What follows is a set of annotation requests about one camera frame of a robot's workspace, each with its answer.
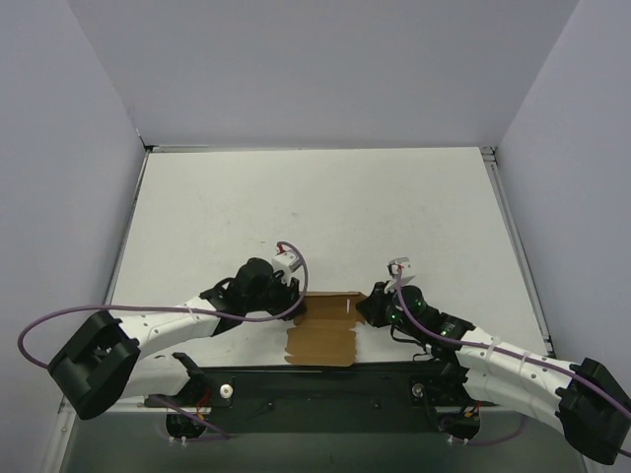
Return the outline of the brown paper box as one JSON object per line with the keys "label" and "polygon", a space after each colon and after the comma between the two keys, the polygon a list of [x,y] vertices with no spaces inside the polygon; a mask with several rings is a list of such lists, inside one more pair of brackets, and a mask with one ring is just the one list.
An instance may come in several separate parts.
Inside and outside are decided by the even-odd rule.
{"label": "brown paper box", "polygon": [[356,361],[358,324],[365,318],[356,304],[359,292],[313,292],[306,296],[306,312],[287,330],[285,361],[300,367],[347,368]]}

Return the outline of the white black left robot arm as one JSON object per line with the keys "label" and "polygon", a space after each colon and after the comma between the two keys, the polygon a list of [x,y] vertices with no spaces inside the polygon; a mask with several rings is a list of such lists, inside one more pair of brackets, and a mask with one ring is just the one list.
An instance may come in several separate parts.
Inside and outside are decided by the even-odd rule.
{"label": "white black left robot arm", "polygon": [[118,400],[167,395],[180,405],[201,396],[202,370],[172,348],[217,337],[244,322],[291,320],[306,310],[307,265],[294,251],[253,257],[226,278],[175,307],[114,306],[91,314],[48,364],[47,371],[83,420]]}

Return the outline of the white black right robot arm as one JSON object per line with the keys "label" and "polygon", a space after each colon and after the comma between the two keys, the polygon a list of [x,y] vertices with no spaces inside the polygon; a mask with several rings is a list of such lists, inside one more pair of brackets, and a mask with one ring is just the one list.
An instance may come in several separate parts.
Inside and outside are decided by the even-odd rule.
{"label": "white black right robot arm", "polygon": [[630,397],[602,363],[555,360],[502,341],[440,311],[416,286],[377,283],[356,305],[374,327],[394,328],[463,373],[474,401],[492,403],[560,432],[583,456],[612,465],[630,432]]}

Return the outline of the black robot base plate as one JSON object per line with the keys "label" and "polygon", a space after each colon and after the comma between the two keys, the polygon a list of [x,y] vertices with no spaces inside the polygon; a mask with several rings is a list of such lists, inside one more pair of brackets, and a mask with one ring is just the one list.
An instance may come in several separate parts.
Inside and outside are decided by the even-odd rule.
{"label": "black robot base plate", "polygon": [[230,435],[429,433],[439,411],[474,406],[463,382],[463,370],[438,361],[204,368],[171,400],[207,409]]}

